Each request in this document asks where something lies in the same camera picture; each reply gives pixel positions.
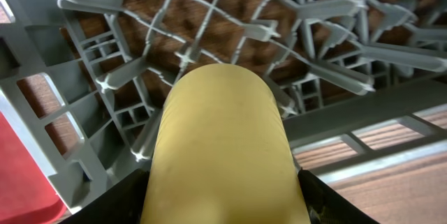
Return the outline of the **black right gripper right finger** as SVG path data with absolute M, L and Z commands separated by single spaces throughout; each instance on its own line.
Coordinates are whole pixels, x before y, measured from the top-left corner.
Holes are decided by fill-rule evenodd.
M 311 224 L 379 224 L 308 170 L 298 172 Z

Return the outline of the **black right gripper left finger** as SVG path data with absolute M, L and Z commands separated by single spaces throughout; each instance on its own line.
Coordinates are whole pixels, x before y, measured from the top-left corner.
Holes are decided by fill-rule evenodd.
M 61 224 L 137 224 L 148 181 L 149 172 L 137 169 Z

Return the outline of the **yellow plastic cup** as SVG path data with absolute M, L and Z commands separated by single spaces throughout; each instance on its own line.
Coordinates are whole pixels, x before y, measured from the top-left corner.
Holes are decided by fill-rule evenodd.
M 210 64 L 175 84 L 161 117 L 141 221 L 309 222 L 276 101 L 259 76 Z

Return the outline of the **grey dishwasher rack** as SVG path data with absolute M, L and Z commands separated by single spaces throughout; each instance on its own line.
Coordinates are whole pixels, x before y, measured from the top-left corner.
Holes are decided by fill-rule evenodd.
M 340 141 L 326 183 L 434 154 L 446 0 L 1 0 L 1 113 L 71 212 L 154 153 L 181 76 L 237 64 L 270 86 L 293 152 Z

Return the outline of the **red plastic tray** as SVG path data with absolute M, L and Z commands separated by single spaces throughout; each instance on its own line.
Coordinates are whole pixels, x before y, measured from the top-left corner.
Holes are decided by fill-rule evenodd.
M 1 116 L 1 222 L 53 223 L 65 212 L 65 204 Z

